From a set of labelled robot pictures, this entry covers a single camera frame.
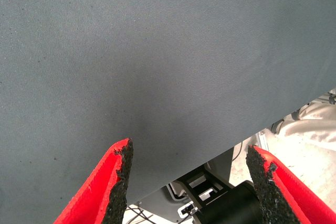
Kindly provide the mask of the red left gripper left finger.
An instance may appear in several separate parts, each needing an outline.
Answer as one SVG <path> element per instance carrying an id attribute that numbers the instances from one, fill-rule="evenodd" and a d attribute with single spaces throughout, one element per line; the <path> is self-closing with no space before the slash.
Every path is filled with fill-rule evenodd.
<path id="1" fill-rule="evenodd" d="M 114 143 L 54 223 L 122 223 L 132 158 L 131 139 Z"/>

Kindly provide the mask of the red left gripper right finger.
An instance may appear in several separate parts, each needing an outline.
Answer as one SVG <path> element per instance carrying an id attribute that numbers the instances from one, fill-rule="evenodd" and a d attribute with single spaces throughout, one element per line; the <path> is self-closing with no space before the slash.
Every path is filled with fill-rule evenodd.
<path id="1" fill-rule="evenodd" d="M 335 223 L 335 212 L 272 153 L 250 145 L 246 163 L 264 223 Z"/>

